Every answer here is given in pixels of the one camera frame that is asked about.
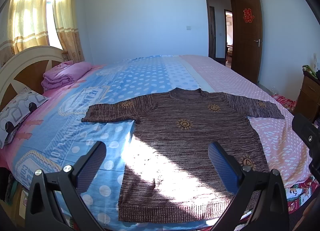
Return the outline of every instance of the short sleeve sweater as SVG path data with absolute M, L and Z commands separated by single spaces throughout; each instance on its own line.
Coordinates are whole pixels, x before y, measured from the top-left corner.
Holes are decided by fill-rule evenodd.
M 268 101 L 176 88 L 90 106 L 82 121 L 136 120 L 124 156 L 119 220 L 178 223 L 219 217 L 233 197 L 208 157 L 213 141 L 241 165 L 269 171 L 247 116 L 284 119 Z

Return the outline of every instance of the white headboard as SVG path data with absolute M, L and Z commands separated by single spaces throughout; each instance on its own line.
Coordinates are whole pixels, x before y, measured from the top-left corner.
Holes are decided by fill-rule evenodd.
M 9 59 L 0 69 L 0 111 L 26 86 L 42 94 L 43 73 L 64 61 L 62 52 L 51 46 L 36 46 Z

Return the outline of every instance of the patterned pillowcase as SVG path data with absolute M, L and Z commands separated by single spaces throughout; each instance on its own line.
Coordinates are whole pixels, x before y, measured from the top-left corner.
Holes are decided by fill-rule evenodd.
M 0 112 L 0 149 L 12 142 L 23 121 L 48 98 L 25 87 Z

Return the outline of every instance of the sweater sleeve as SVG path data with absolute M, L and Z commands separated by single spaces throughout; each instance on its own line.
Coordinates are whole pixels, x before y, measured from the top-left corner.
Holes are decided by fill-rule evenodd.
M 152 95 L 138 96 L 115 104 L 91 105 L 82 122 L 112 123 L 126 120 L 139 122 L 140 116 L 154 108 Z
M 261 101 L 227 93 L 225 93 L 225 97 L 229 106 L 244 116 L 284 119 L 277 105 L 269 101 Z

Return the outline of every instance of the pink polka dot bedsheet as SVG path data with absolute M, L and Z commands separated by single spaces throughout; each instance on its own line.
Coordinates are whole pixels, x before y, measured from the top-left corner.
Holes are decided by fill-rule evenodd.
M 270 101 L 277 105 L 285 120 L 249 117 L 252 127 L 259 134 L 270 169 L 278 169 L 285 188 L 306 181 L 311 173 L 309 149 L 292 130 L 293 115 L 262 89 L 233 70 L 209 57 L 180 56 L 213 88 L 249 98 Z

